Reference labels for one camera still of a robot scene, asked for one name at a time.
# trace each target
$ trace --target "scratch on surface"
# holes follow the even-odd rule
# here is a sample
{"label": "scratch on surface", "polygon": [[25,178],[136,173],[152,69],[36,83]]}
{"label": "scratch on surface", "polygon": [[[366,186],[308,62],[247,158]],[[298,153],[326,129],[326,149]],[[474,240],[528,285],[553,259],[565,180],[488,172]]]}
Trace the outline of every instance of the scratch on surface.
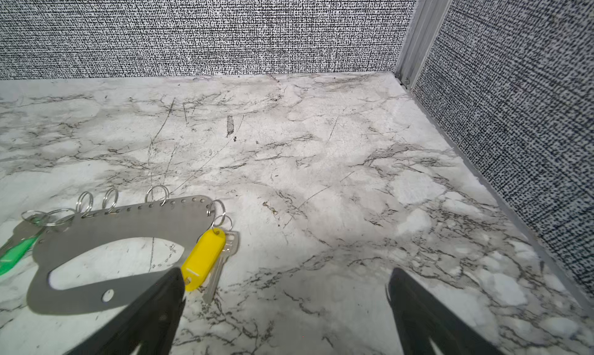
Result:
{"label": "scratch on surface", "polygon": [[153,147],[153,140],[151,139],[150,143],[148,144],[148,152],[147,152],[147,168],[148,171],[150,172],[150,185],[153,185],[153,171],[150,170],[150,150]]}
{"label": "scratch on surface", "polygon": [[167,119],[169,119],[169,116],[171,115],[171,111],[174,109],[174,103],[175,103],[175,98],[173,101],[171,101],[171,107],[169,108],[169,112],[167,113],[167,117],[165,118],[165,121],[163,122],[163,125],[161,126],[161,128],[159,128],[159,131],[157,132],[157,134],[153,137],[153,140],[155,140],[155,138],[157,138],[157,136],[159,136],[159,134],[161,133],[161,129],[163,129],[163,127],[165,127],[165,123],[167,123]]}
{"label": "scratch on surface", "polygon": [[[305,202],[301,203],[301,205],[300,205],[299,207],[297,207],[297,209],[298,209],[298,210],[300,210],[300,209],[301,209],[301,207],[302,207],[302,206],[303,206],[305,203],[309,202],[309,200],[310,200],[312,197],[314,197],[314,196],[318,195],[319,193],[321,193],[322,191],[324,191],[324,190],[326,190],[327,188],[330,188],[330,187],[332,187],[332,185],[330,185],[330,186],[326,186],[325,188],[321,189],[320,191],[318,191],[318,192],[317,192],[317,193],[315,193],[314,195],[312,195],[312,196],[308,197],[308,198],[305,200]],[[294,217],[295,217],[295,215],[291,215],[291,219],[287,221],[287,223],[285,224],[285,226],[283,226],[283,229],[284,229],[285,227],[287,227],[287,225],[288,225],[288,224],[289,224],[291,221],[293,221],[293,218],[294,218]]]}
{"label": "scratch on surface", "polygon": [[355,171],[348,173],[342,180],[340,180],[339,182],[342,182],[344,180],[346,180],[346,177],[349,177],[351,174],[355,173]]}
{"label": "scratch on surface", "polygon": [[167,169],[165,170],[165,175],[163,176],[163,184],[165,184],[165,180],[167,179],[167,172],[169,172],[169,165],[171,164],[171,160],[174,158],[175,151],[178,149],[178,146],[174,146],[174,150],[171,152],[171,157],[169,158],[169,162],[167,163]]}
{"label": "scratch on surface", "polygon": [[239,129],[241,128],[241,123],[243,123],[243,118],[245,118],[245,114],[241,116],[241,121],[239,122],[239,126],[237,127],[237,130],[235,132],[239,132]]}
{"label": "scratch on surface", "polygon": [[330,141],[330,138],[332,137],[332,133],[334,133],[334,128],[336,128],[336,123],[338,122],[338,117],[336,117],[336,120],[334,121],[334,126],[332,127],[332,131],[330,132],[330,136],[328,137],[328,141]]}
{"label": "scratch on surface", "polygon": [[206,163],[204,163],[202,166],[200,166],[200,168],[198,168],[197,170],[195,170],[195,171],[192,173],[192,175],[190,175],[190,176],[189,176],[189,178],[188,178],[186,181],[182,182],[182,183],[181,183],[181,185],[179,185],[177,188],[175,188],[175,189],[174,189],[173,191],[171,191],[170,193],[171,193],[171,194],[173,194],[173,193],[174,193],[174,191],[175,191],[175,190],[177,190],[178,188],[181,188],[181,187],[183,186],[183,184],[185,184],[186,182],[188,182],[188,181],[190,181],[190,180],[192,180],[192,179],[195,179],[195,178],[196,178],[196,173],[197,173],[198,171],[200,171],[202,168],[204,168],[204,166],[206,166],[206,165],[207,165],[207,164],[208,164],[208,163],[209,163],[209,162],[210,162],[210,161],[211,161],[211,160],[212,160],[214,157],[216,157],[217,155],[219,155],[219,152],[223,151],[223,149],[225,149],[225,148],[227,147],[227,145],[228,145],[228,144],[231,142],[231,140],[232,140],[232,139],[229,139],[229,140],[227,141],[227,143],[225,143],[225,145],[224,145],[224,146],[221,148],[221,150],[217,151],[217,152],[216,152],[216,153],[215,153],[215,154],[214,154],[212,157],[210,157],[210,158],[209,158],[209,159],[206,161]]}
{"label": "scratch on surface", "polygon": [[150,248],[150,263],[148,265],[148,272],[150,272],[151,268],[153,267],[153,252],[154,252],[154,238],[153,238],[153,245]]}

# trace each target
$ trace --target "key ring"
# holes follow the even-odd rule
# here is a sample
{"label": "key ring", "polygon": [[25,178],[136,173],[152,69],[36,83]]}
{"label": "key ring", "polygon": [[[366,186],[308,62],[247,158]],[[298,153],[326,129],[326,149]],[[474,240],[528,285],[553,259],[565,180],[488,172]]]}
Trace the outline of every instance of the key ring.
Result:
{"label": "key ring", "polygon": [[[218,225],[214,225],[214,222],[219,217],[223,217],[223,219],[220,221],[220,223]],[[217,217],[215,217],[214,220],[213,220],[213,223],[210,225],[209,229],[212,229],[212,231],[214,232],[214,228],[215,227],[219,227],[220,225],[222,225],[225,222],[225,218],[227,218],[229,220],[229,222],[231,223],[231,226],[229,227],[229,229],[226,232],[230,232],[231,230],[233,230],[233,220],[231,219],[231,217],[229,217],[227,215],[224,215],[224,214],[221,214],[221,215],[218,215]]]}
{"label": "key ring", "polygon": [[60,213],[60,212],[72,212],[72,216],[61,218],[60,220],[58,220],[56,222],[52,222],[52,223],[43,223],[42,225],[43,226],[58,226],[58,225],[65,224],[65,223],[69,222],[72,218],[74,218],[74,215],[77,213],[77,211],[73,210],[72,208],[60,208],[59,210],[52,210],[52,211],[46,213],[41,218],[41,220],[44,220],[45,218],[51,216],[52,214]]}
{"label": "key ring", "polygon": [[87,207],[81,217],[86,217],[89,214],[89,212],[93,209],[93,194],[91,194],[88,191],[83,191],[81,193],[81,195],[78,197],[78,200],[76,201],[76,207],[75,207],[76,212],[80,213],[83,211],[83,199],[86,195],[88,195],[88,204],[87,204]]}
{"label": "key ring", "polygon": [[154,188],[162,188],[163,190],[165,190],[165,199],[163,199],[163,202],[160,204],[160,206],[165,205],[165,202],[169,198],[169,189],[165,185],[151,186],[151,188],[147,191],[146,195],[144,196],[144,202],[145,203],[149,202],[149,194],[151,193],[151,191],[153,191]]}
{"label": "key ring", "polygon": [[112,206],[109,208],[109,210],[107,212],[105,212],[105,214],[111,213],[111,211],[114,210],[114,208],[115,208],[115,204],[118,202],[118,193],[119,193],[118,189],[108,188],[107,192],[105,193],[105,196],[103,196],[103,202],[101,203],[101,208],[102,209],[107,208],[108,197],[109,197],[109,194],[111,194],[112,192],[115,192],[114,202],[112,203]]}
{"label": "key ring", "polygon": [[213,200],[210,204],[208,204],[206,206],[206,215],[210,216],[213,213],[213,210],[216,212],[216,208],[213,207],[214,203],[219,203],[221,204],[221,208],[223,208],[223,213],[221,214],[221,216],[223,216],[223,219],[221,220],[221,222],[218,225],[214,224],[214,220],[213,220],[213,225],[215,227],[219,227],[220,225],[222,225],[225,222],[225,215],[227,214],[227,211],[225,210],[225,204],[223,204],[222,201],[220,201],[219,199],[215,199]]}
{"label": "key ring", "polygon": [[[25,217],[26,214],[32,213],[33,215],[42,215],[41,217],[38,217],[38,221],[34,222],[33,220],[35,219],[34,217]],[[43,220],[43,218],[45,218],[48,214],[46,212],[42,212],[40,210],[25,210],[23,213],[21,213],[21,218],[23,218],[26,222],[31,223],[33,225],[39,225],[41,223],[41,220]]]}

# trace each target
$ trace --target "gray marble vein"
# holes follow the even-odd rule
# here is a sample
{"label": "gray marble vein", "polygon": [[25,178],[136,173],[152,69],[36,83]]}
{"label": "gray marble vein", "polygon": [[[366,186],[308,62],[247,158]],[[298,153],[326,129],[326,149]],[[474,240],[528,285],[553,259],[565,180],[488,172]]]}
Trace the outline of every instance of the gray marble vein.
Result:
{"label": "gray marble vein", "polygon": [[[241,233],[211,307],[172,354],[398,354],[385,284],[408,271],[509,354],[587,354],[594,323],[390,73],[0,82],[0,240],[23,210],[221,199]],[[164,270],[166,240],[119,241],[56,288]],[[0,277],[0,347],[60,354],[121,309],[42,316],[29,255]]]}

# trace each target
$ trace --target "gray metal plate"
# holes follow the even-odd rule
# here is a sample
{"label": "gray metal plate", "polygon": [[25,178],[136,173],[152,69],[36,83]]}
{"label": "gray metal plate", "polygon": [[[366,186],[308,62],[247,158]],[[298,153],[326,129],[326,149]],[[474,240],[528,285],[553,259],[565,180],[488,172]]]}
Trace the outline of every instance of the gray metal plate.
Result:
{"label": "gray metal plate", "polygon": [[[127,305],[154,284],[167,271],[149,272],[56,290],[49,285],[49,274],[63,263],[93,248],[116,240],[134,237],[156,237],[184,247],[174,266],[181,266],[213,222],[214,212],[207,216],[211,199],[206,196],[179,197],[163,201],[127,205],[94,212],[93,217],[75,215],[71,222],[51,228],[42,234],[33,248],[33,259],[39,265],[27,291],[27,304],[38,314],[86,314]],[[114,290],[108,302],[101,299]]]}

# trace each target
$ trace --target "hole in metal plate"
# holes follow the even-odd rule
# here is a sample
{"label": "hole in metal plate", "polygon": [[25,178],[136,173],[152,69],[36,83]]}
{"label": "hole in metal plate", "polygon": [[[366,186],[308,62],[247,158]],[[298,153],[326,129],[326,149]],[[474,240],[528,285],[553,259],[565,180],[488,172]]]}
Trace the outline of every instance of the hole in metal plate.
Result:
{"label": "hole in metal plate", "polygon": [[167,270],[182,254],[183,247],[169,240],[154,238],[153,241],[151,237],[116,240],[58,266],[49,274],[49,285],[62,290]]}
{"label": "hole in metal plate", "polygon": [[103,293],[103,296],[101,297],[101,301],[109,302],[112,298],[114,298],[114,290],[108,289],[107,291],[105,291],[105,293]]}

